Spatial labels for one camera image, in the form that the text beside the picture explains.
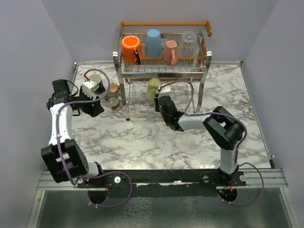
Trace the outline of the cream cup brown band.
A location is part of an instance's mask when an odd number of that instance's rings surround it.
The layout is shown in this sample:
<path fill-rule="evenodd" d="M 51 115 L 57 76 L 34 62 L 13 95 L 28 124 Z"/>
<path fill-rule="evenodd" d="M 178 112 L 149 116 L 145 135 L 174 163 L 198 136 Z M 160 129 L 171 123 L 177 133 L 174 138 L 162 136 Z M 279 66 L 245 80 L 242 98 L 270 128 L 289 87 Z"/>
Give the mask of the cream cup brown band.
<path fill-rule="evenodd" d="M 109 92 L 105 96 L 105 101 L 108 107 L 112 108 L 113 110 L 119 108 L 119 98 L 116 92 Z"/>

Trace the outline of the light green mug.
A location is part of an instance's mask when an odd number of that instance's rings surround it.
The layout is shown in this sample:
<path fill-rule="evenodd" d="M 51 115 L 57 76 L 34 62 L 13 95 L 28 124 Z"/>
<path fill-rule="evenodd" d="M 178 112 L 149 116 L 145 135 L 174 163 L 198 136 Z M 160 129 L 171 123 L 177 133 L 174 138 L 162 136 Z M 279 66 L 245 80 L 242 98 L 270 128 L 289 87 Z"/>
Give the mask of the light green mug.
<path fill-rule="evenodd" d="M 147 98 L 150 101 L 154 100 L 154 97 L 156 95 L 156 91 L 158 90 L 158 87 L 161 85 L 161 81 L 158 78 L 152 78 L 148 81 L 147 84 Z"/>

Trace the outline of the black faceted mug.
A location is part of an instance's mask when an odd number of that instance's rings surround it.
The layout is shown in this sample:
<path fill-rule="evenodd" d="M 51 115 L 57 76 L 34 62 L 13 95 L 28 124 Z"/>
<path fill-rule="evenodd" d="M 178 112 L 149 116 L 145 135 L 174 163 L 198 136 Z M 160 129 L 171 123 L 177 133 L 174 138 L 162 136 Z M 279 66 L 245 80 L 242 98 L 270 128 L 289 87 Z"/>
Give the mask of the black faceted mug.
<path fill-rule="evenodd" d="M 102 78 L 101 78 L 100 75 L 92 74 L 88 78 L 95 83 L 95 85 L 92 88 L 92 91 L 95 94 L 99 95 L 99 94 L 102 94 L 105 91 L 105 87 L 103 85 Z"/>

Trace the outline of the small copper orange cup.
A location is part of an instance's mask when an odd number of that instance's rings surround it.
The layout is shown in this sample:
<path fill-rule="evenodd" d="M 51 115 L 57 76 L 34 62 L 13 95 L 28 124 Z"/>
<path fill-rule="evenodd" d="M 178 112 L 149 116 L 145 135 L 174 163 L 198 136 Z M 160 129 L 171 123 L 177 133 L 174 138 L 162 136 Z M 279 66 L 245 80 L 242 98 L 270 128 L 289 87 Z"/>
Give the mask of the small copper orange cup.
<path fill-rule="evenodd" d="M 118 94 L 121 89 L 121 86 L 116 83 L 110 84 L 109 92 Z"/>

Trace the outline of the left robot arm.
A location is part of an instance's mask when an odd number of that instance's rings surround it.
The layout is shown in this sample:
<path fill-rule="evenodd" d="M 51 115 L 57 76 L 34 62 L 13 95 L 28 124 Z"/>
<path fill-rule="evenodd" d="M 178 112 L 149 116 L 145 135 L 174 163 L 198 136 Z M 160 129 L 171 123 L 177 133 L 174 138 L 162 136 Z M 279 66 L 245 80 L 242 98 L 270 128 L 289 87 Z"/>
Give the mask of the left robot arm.
<path fill-rule="evenodd" d="M 88 178 L 92 186 L 104 184 L 105 176 L 97 162 L 88 162 L 86 156 L 72 136 L 74 111 L 96 117 L 104 108 L 100 96 L 105 92 L 101 82 L 87 80 L 77 93 L 71 93 L 68 81 L 52 82 L 54 92 L 47 102 L 52 117 L 51 138 L 48 146 L 41 149 L 41 156 L 51 176 L 57 183 L 70 181 L 76 185 L 80 178 Z"/>

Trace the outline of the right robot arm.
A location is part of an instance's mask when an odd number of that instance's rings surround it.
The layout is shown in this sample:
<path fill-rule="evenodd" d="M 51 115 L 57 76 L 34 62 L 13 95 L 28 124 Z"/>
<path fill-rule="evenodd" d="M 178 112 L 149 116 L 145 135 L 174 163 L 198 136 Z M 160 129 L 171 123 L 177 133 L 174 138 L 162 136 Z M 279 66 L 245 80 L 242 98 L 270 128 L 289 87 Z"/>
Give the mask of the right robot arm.
<path fill-rule="evenodd" d="M 240 143 L 247 135 L 245 125 L 224 107 L 218 106 L 212 112 L 189 114 L 177 110 L 171 97 L 156 96 L 155 111 L 160 112 L 164 122 L 174 131 L 206 130 L 220 147 L 218 180 L 228 186 L 235 181 L 238 171 L 237 158 Z"/>

